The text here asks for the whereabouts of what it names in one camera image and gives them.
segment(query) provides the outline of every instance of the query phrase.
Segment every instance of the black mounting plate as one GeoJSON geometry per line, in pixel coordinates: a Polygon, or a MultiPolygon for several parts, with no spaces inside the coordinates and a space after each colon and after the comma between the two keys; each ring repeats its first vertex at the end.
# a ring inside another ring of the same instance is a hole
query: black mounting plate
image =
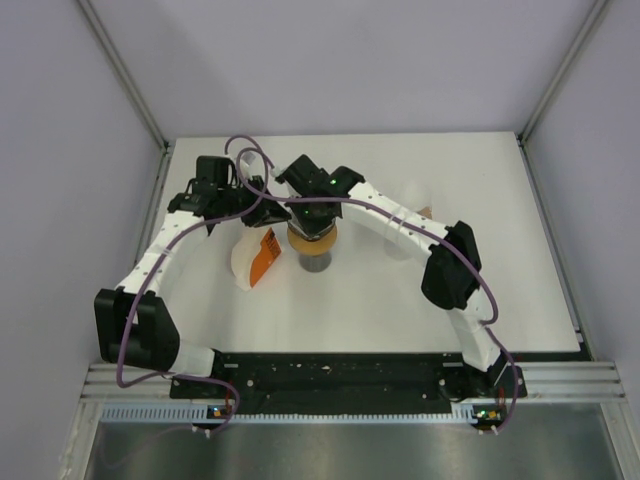
{"type": "MultiPolygon", "coordinates": [[[[238,389],[242,414],[449,413],[439,380],[468,369],[459,354],[228,353],[223,361],[218,378],[238,389]]],[[[509,371],[501,382],[505,396],[511,396],[509,371]]],[[[170,392],[174,399],[227,395],[224,387],[184,380],[174,380],[170,392]]],[[[519,395],[526,395],[524,384],[519,395]]]]}

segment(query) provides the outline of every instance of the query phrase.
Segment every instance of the orange label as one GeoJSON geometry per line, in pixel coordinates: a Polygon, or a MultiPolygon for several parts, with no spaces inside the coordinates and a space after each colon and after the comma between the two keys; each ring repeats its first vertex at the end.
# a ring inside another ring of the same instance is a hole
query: orange label
{"type": "Polygon", "coordinates": [[[270,228],[265,236],[262,237],[260,241],[260,252],[258,252],[258,255],[256,255],[256,258],[253,259],[253,263],[251,264],[251,273],[249,274],[249,285],[251,285],[251,288],[253,288],[265,272],[269,270],[269,267],[276,258],[280,256],[281,252],[282,250],[280,249],[276,234],[273,233],[273,229],[270,228]]]}

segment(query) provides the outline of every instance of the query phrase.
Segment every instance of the metal base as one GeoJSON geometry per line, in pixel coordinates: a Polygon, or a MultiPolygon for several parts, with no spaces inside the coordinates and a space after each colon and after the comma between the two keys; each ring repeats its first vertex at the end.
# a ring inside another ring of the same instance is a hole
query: metal base
{"type": "Polygon", "coordinates": [[[117,470],[119,459],[167,429],[101,424],[85,480],[621,478],[597,405],[522,407],[497,437],[466,425],[238,424],[207,440],[174,431],[117,470]]]}
{"type": "Polygon", "coordinates": [[[331,252],[322,255],[299,255],[298,261],[300,266],[307,272],[319,273],[327,269],[331,265],[331,252]]]}

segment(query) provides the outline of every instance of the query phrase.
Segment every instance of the white wall panel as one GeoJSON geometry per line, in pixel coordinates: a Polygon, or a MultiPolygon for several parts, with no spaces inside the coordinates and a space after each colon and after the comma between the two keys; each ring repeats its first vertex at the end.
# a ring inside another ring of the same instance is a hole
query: white wall panel
{"type": "Polygon", "coordinates": [[[612,2],[531,141],[578,302],[638,420],[639,24],[639,2],[612,2]]]}
{"type": "Polygon", "coordinates": [[[591,0],[94,0],[165,135],[519,130],[591,0]]]}
{"type": "Polygon", "coordinates": [[[73,2],[1,2],[0,62],[0,476],[54,478],[159,153],[73,2]]]}

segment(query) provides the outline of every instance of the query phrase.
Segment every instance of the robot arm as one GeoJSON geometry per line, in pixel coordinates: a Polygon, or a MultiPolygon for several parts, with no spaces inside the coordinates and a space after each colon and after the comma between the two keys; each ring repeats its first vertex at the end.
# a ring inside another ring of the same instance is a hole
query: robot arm
{"type": "MultiPolygon", "coordinates": [[[[194,228],[203,220],[238,214],[256,201],[256,196],[233,182],[235,167],[228,158],[199,157],[196,177],[187,188],[169,204],[169,211],[151,246],[134,270],[113,289],[101,290],[95,299],[95,314],[102,358],[117,361],[127,314],[145,278],[158,256],[163,254],[175,236],[185,229],[194,228]]],[[[360,200],[393,212],[404,223],[413,224],[446,239],[480,269],[473,232],[462,222],[447,227],[411,212],[383,196],[358,173],[340,167],[331,175],[319,169],[306,156],[300,157],[276,178],[287,183],[301,197],[342,197],[360,200]]],[[[249,183],[257,189],[264,187],[260,177],[249,183]]],[[[389,231],[389,218],[361,205],[352,203],[291,203],[291,215],[277,202],[263,199],[258,208],[242,217],[247,226],[263,226],[276,222],[295,221],[310,238],[317,238],[333,225],[336,217],[354,221],[385,235],[389,231]]],[[[445,247],[424,235],[415,234],[403,225],[394,223],[395,235],[390,240],[426,261],[422,282],[423,294],[435,305],[449,313],[458,335],[465,363],[478,371],[487,372],[494,367],[500,352],[480,324],[490,317],[486,295],[466,267],[445,247]]],[[[165,305],[188,258],[211,234],[213,225],[202,225],[181,239],[168,254],[143,293],[136,310],[125,363],[140,368],[171,371],[195,376],[215,376],[221,366],[220,355],[211,348],[189,344],[180,335],[165,305]]]]}
{"type": "MultiPolygon", "coordinates": [[[[260,177],[251,185],[264,187],[260,177]]],[[[193,345],[180,338],[164,299],[173,291],[189,257],[211,234],[213,222],[203,221],[238,214],[256,201],[256,196],[243,188],[235,176],[235,166],[228,158],[198,157],[196,177],[184,193],[169,203],[168,212],[157,236],[134,267],[115,289],[102,289],[94,301],[100,354],[103,360],[116,363],[127,314],[143,282],[158,257],[167,254],[148,285],[136,309],[125,363],[130,366],[163,372],[208,377],[217,365],[216,351],[193,345]],[[193,229],[170,251],[170,243],[180,232],[193,229]]],[[[250,214],[242,217],[247,226],[258,227],[286,221],[289,213],[278,203],[263,200],[250,214]]]]}
{"type": "MultiPolygon", "coordinates": [[[[470,248],[459,249],[469,260],[478,265],[478,270],[480,269],[473,232],[464,223],[458,222],[454,227],[447,227],[434,222],[385,197],[366,182],[358,183],[349,190],[349,197],[373,204],[387,212],[394,212],[394,215],[402,219],[403,223],[420,226],[438,237],[449,240],[454,245],[469,244],[470,248]],[[475,258],[468,257],[469,251],[475,254],[475,258]]],[[[374,210],[345,203],[342,205],[342,215],[345,220],[364,225],[382,236],[388,236],[389,231],[393,231],[394,234],[388,237],[389,240],[409,252],[418,261],[423,263],[426,261],[422,282],[424,295],[432,303],[447,311],[460,341],[465,363],[486,372],[499,357],[500,350],[480,324],[480,321],[491,317],[491,305],[486,294],[478,288],[475,279],[467,275],[466,267],[455,257],[451,258],[450,252],[435,240],[416,234],[402,224],[392,222],[390,228],[390,220],[374,210]],[[471,288],[473,292],[467,297],[467,291],[471,288]]]]}
{"type": "Polygon", "coordinates": [[[482,372],[494,365],[500,350],[480,323],[489,319],[492,313],[486,294],[479,288],[475,277],[447,248],[404,225],[419,226],[447,240],[479,271],[482,265],[471,227],[463,222],[453,227],[434,222],[384,196],[353,170],[339,167],[329,174],[305,155],[287,167],[276,180],[286,182],[303,198],[348,197],[392,212],[401,219],[400,224],[392,222],[376,210],[356,203],[319,204],[315,208],[306,203],[288,205],[296,217],[296,228],[307,233],[309,238],[315,238],[319,231],[326,231],[327,225],[339,216],[386,236],[423,265],[426,263],[422,292],[429,301],[449,314],[465,363],[482,372]]]}

